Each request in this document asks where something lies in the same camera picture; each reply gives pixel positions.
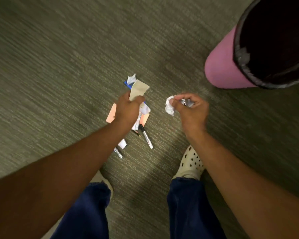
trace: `person's left arm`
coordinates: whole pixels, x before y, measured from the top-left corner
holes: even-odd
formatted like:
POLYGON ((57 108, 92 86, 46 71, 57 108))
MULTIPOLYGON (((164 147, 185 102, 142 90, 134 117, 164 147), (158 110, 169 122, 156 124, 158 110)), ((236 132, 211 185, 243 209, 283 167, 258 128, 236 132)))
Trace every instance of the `person's left arm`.
POLYGON ((111 124, 0 179, 0 238, 41 238, 131 130, 144 100, 124 94, 111 124))

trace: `black trash bag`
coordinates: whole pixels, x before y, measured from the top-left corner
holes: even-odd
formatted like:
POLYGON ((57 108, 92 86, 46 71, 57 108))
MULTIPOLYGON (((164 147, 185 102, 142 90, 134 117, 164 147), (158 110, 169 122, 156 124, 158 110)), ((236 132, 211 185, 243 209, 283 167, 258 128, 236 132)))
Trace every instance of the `black trash bag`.
POLYGON ((255 0, 237 24, 234 62, 263 88, 299 83, 299 0, 255 0))

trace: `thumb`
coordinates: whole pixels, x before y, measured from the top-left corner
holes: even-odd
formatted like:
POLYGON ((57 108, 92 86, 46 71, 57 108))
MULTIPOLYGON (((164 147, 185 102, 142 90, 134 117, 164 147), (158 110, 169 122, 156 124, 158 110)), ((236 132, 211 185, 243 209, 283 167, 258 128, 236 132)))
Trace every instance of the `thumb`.
POLYGON ((170 99, 170 104, 178 111, 181 112, 186 106, 181 104, 178 100, 170 99))
POLYGON ((134 98, 132 102, 136 102, 138 105, 141 105, 145 101, 144 96, 137 96, 134 98))

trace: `person's left hand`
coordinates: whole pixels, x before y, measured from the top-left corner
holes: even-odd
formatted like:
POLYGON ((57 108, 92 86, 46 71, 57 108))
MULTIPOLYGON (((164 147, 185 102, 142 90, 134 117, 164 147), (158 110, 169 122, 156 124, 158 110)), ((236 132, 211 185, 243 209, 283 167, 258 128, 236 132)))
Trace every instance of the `person's left hand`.
POLYGON ((145 101, 144 96, 137 96, 133 101, 129 100, 131 91, 120 96, 116 104, 115 120, 131 126, 136 122, 140 113, 140 104, 145 101))

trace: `white crocs shoe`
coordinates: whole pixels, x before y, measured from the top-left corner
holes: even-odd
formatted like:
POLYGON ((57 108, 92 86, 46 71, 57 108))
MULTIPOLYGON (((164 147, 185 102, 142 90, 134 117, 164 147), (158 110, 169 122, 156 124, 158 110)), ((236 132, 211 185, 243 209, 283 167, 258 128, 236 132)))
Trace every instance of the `white crocs shoe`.
POLYGON ((108 188, 110 189, 111 191, 111 197, 110 197, 110 200, 112 199, 113 197, 113 188, 112 188, 112 185, 110 184, 110 182, 103 177, 103 175, 101 174, 100 170, 96 173, 96 175, 93 177, 93 179, 91 180, 91 183, 101 183, 101 182, 104 182, 108 188))
POLYGON ((182 161, 180 161, 180 166, 173 177, 173 179, 178 177, 193 178, 200 180, 201 174, 205 170, 205 167, 200 160, 198 154, 193 149, 191 145, 186 149, 182 161))

